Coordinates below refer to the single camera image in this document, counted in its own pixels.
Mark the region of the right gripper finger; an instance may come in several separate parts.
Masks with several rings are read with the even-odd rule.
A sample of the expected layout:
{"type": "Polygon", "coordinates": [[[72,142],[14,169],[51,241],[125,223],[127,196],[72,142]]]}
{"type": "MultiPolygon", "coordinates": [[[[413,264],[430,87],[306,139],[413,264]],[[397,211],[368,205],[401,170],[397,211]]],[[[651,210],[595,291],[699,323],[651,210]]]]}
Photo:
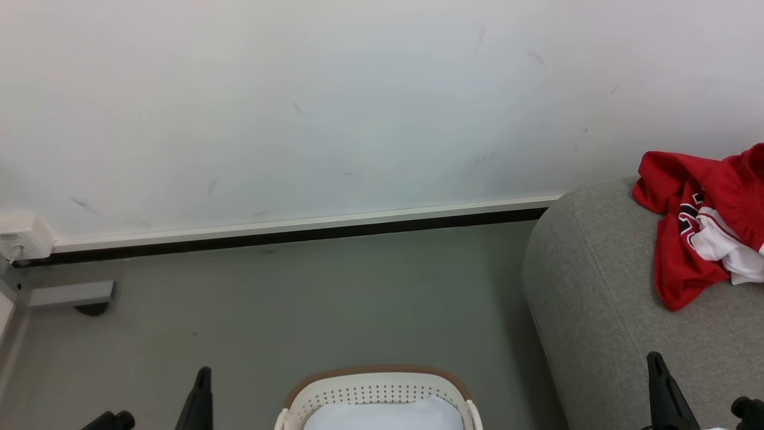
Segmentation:
{"type": "Polygon", "coordinates": [[[739,397],[731,405],[731,413],[740,421],[737,430],[764,430],[764,403],[758,398],[739,397]]]}
{"type": "Polygon", "coordinates": [[[646,356],[651,425],[647,429],[700,429],[676,379],[660,353],[646,356]]]}

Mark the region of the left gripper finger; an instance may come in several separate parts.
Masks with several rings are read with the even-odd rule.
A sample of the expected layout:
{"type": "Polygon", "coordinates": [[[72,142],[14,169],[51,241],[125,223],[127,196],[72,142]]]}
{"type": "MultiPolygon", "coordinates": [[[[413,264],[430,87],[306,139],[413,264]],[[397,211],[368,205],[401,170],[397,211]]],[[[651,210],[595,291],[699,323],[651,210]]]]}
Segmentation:
{"type": "Polygon", "coordinates": [[[85,425],[82,430],[131,430],[134,427],[135,419],[128,411],[119,413],[106,411],[85,425]]]}
{"type": "Polygon", "coordinates": [[[175,429],[210,430],[213,428],[212,370],[205,365],[196,375],[175,429]]]}

